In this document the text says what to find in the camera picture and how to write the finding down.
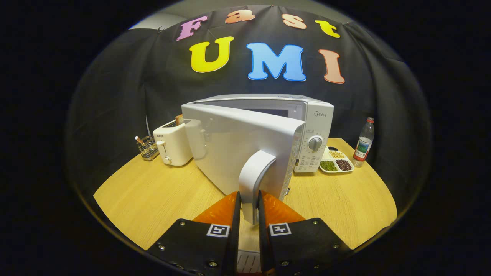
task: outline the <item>wire basket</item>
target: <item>wire basket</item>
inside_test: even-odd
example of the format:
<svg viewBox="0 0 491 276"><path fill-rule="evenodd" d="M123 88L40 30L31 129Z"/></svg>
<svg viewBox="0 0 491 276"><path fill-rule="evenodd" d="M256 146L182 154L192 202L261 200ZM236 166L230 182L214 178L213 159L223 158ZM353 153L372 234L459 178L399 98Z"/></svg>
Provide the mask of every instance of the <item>wire basket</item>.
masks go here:
<svg viewBox="0 0 491 276"><path fill-rule="evenodd" d="M141 140L143 141L143 144L140 144L139 142L136 142L136 144L138 145L138 150L144 160L150 161L159 155L159 149L157 148L157 144L155 144L155 139L153 137L146 136Z"/></svg>

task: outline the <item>white microwave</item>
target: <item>white microwave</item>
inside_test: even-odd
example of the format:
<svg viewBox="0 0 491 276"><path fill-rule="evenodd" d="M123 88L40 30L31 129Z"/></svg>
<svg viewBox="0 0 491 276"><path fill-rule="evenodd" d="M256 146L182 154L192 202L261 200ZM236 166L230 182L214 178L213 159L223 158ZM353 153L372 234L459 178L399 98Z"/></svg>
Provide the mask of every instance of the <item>white microwave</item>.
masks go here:
<svg viewBox="0 0 491 276"><path fill-rule="evenodd" d="M257 111L305 122L294 172L315 172L331 130L334 106L301 95L233 94L192 103Z"/></svg>
<svg viewBox="0 0 491 276"><path fill-rule="evenodd" d="M293 172L319 167L334 106L299 95L236 94L182 105L196 165L257 223L259 189L283 200Z"/></svg>

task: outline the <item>red beans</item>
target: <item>red beans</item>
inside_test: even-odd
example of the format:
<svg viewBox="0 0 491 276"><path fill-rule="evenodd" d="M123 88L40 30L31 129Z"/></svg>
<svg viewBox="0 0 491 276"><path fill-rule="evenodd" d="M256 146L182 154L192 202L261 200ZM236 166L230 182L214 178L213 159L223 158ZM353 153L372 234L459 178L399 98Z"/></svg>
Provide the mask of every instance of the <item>red beans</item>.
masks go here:
<svg viewBox="0 0 491 276"><path fill-rule="evenodd" d="M351 170L351 165L346 160L336 160L336 164L341 170Z"/></svg>

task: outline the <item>divided plate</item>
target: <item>divided plate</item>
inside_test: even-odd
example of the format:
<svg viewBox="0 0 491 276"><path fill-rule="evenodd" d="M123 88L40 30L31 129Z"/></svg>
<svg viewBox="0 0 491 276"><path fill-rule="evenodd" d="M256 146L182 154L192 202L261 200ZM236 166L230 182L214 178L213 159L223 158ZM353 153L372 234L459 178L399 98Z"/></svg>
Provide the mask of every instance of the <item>divided plate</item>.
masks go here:
<svg viewBox="0 0 491 276"><path fill-rule="evenodd" d="M334 151L334 152L337 152L337 153L340 153L343 155L343 158L334 158L330 153L329 151ZM336 163L336 160L345 160L347 161L350 166L351 166L351 169L350 170L341 170L338 166L338 164ZM321 169L321 171L323 172L326 172L326 173L340 173L340 172L350 172L350 171L353 171L355 169L355 166L353 166L353 163L351 163L350 159L342 152L340 151L335 151L335 150L329 150L327 147L324 151L324 155L322 156L322 161L332 161L334 163L334 165L336 166L336 168L338 169L337 171L328 171L328 170L324 170L322 167L321 167L321 164L319 163L319 168Z"/></svg>

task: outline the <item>bottle label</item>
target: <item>bottle label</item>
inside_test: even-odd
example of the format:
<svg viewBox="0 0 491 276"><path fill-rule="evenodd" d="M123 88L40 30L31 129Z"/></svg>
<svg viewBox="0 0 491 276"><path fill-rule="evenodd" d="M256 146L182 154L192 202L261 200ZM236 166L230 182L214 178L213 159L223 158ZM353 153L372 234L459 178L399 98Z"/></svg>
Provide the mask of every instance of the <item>bottle label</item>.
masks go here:
<svg viewBox="0 0 491 276"><path fill-rule="evenodd" d="M372 143L363 142L361 139L358 139L358 144L356 145L356 150L355 154L353 154L353 158L358 161L365 161L368 152L370 151L370 147L372 147Z"/></svg>

